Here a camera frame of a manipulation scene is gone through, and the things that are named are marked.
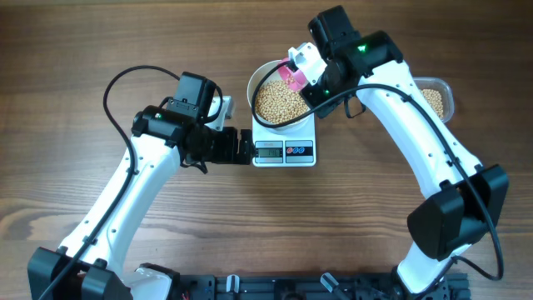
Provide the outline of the pink measuring scoop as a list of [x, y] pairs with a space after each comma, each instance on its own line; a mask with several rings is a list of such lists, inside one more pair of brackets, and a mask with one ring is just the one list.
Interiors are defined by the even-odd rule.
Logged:
[[292, 91], [300, 92], [308, 84], [304, 73], [288, 57], [281, 60], [281, 64], [283, 63], [285, 65], [277, 69], [280, 78]]

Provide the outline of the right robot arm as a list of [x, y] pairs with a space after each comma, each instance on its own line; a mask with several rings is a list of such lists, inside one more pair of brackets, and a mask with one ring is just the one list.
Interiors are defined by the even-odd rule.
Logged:
[[357, 98], [388, 131], [424, 196], [407, 218], [412, 246], [396, 268], [409, 298], [433, 292], [453, 263], [484, 236], [496, 234], [509, 179], [485, 167], [451, 134], [425, 100], [397, 45], [383, 31], [362, 36], [343, 7], [308, 25], [316, 45], [302, 96], [319, 117]]

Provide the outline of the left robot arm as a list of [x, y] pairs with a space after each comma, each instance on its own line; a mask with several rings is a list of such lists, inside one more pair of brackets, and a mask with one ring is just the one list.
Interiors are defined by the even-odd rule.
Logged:
[[179, 272], [151, 263], [124, 274], [132, 238], [156, 195], [181, 168], [248, 165], [252, 132], [227, 127], [231, 101], [213, 81], [184, 72], [177, 92], [120, 132], [126, 152], [83, 221], [57, 250], [40, 247], [27, 275], [34, 299], [188, 299]]

